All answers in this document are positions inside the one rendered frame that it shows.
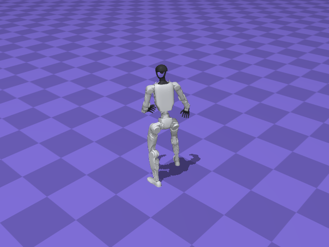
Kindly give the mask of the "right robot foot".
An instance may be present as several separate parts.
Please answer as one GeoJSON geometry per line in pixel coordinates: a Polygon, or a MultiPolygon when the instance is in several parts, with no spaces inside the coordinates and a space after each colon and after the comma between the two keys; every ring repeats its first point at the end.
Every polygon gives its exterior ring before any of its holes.
{"type": "Polygon", "coordinates": [[[173,161],[175,162],[175,165],[176,166],[179,166],[180,165],[179,157],[178,157],[178,160],[175,160],[175,156],[173,156],[173,161]]]}

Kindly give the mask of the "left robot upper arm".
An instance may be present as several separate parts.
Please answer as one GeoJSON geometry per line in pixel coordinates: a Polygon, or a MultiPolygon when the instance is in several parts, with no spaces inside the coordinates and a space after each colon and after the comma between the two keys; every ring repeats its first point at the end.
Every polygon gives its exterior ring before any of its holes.
{"type": "Polygon", "coordinates": [[[145,88],[145,96],[144,96],[144,108],[149,108],[150,107],[150,99],[151,95],[154,92],[154,85],[148,85],[145,88]]]}

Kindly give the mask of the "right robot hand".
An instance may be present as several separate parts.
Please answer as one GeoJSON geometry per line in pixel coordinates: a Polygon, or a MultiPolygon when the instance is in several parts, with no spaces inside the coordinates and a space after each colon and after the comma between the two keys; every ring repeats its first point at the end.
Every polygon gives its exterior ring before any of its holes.
{"type": "MultiPolygon", "coordinates": [[[[183,114],[182,114],[182,117],[183,117],[183,115],[184,115],[184,113],[185,113],[185,115],[186,115],[186,117],[187,117],[187,115],[188,115],[188,118],[189,118],[189,109],[188,109],[188,111],[185,111],[185,108],[180,112],[180,114],[183,112],[183,114]]],[[[185,115],[184,115],[184,118],[185,118],[185,115]]]]}

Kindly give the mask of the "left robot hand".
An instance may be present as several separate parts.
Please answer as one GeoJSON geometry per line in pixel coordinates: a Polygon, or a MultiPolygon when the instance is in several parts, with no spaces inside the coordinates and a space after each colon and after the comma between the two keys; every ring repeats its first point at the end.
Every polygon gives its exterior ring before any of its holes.
{"type": "Polygon", "coordinates": [[[153,113],[152,111],[156,110],[155,109],[156,107],[154,106],[154,104],[150,105],[150,107],[148,108],[148,111],[147,112],[151,112],[153,113]],[[154,110],[153,110],[154,109],[154,110]],[[151,110],[151,111],[150,111],[151,110]]]}

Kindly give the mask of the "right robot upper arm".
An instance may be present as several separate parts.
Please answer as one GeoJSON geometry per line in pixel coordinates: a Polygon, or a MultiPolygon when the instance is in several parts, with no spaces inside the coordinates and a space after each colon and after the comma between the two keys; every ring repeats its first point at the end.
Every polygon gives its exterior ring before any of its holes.
{"type": "Polygon", "coordinates": [[[174,90],[176,91],[176,93],[178,94],[178,98],[180,101],[183,101],[185,100],[185,97],[184,97],[184,94],[183,94],[183,91],[180,87],[180,85],[177,83],[177,82],[172,82],[173,85],[174,85],[174,90]]]}

